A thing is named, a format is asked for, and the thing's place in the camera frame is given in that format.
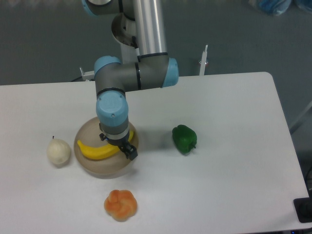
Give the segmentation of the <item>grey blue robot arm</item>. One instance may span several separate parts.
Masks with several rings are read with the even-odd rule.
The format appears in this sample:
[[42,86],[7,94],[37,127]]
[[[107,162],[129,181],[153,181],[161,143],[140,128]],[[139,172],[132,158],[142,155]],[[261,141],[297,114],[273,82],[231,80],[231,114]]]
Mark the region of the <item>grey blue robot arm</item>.
[[167,53],[162,3],[159,0],[84,0],[82,5],[91,15],[116,14],[135,24],[136,34],[130,44],[138,49],[136,61],[122,64],[116,57],[103,56],[94,64],[100,138],[117,146],[127,159],[134,160],[137,149],[128,139],[126,92],[174,86],[179,77],[177,61]]

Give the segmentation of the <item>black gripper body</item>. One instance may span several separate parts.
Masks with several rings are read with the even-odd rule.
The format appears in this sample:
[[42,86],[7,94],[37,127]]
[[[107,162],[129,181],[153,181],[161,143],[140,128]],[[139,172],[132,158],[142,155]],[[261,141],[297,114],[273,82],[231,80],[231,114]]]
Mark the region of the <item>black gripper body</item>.
[[99,129],[101,130],[101,133],[105,134],[105,140],[111,145],[121,146],[125,143],[130,143],[129,123],[123,123],[114,127],[99,123]]

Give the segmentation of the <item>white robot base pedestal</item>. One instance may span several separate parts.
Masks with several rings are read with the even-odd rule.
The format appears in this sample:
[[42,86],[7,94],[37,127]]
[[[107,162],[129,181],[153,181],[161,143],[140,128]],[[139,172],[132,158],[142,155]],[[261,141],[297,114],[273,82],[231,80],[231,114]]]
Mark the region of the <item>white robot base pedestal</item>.
[[111,29],[115,40],[120,44],[122,63],[138,62],[136,22],[120,13],[115,16]]

